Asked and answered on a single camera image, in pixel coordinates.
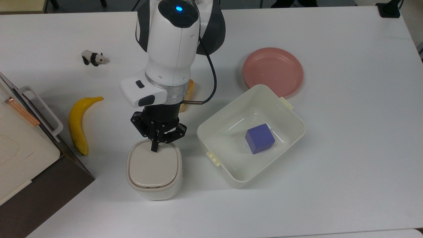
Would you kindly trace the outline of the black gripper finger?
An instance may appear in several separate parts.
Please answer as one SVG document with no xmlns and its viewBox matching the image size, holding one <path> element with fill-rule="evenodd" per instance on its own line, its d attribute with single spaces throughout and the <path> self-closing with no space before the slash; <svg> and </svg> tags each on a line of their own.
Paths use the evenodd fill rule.
<svg viewBox="0 0 423 238">
<path fill-rule="evenodd" d="M 166 127 L 163 125 L 158 132 L 158 142 L 169 144 L 185 136 L 187 127 L 181 123 L 172 130 L 165 132 Z"/>
<path fill-rule="evenodd" d="M 159 142 L 157 139 L 157 121 L 144 110 L 142 112 L 135 112 L 131 117 L 131 123 L 143 137 L 148 138 L 148 140 L 152 143 L 151 151 L 157 152 L 159 148 Z"/>
</svg>

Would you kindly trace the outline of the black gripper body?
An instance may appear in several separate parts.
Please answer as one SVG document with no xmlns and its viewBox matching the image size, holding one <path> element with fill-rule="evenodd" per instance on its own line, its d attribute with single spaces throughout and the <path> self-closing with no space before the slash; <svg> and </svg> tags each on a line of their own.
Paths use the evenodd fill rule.
<svg viewBox="0 0 423 238">
<path fill-rule="evenodd" d="M 157 104 L 144 107 L 142 120 L 148 125 L 164 125 L 172 130 L 179 124 L 178 114 L 181 104 Z"/>
</svg>

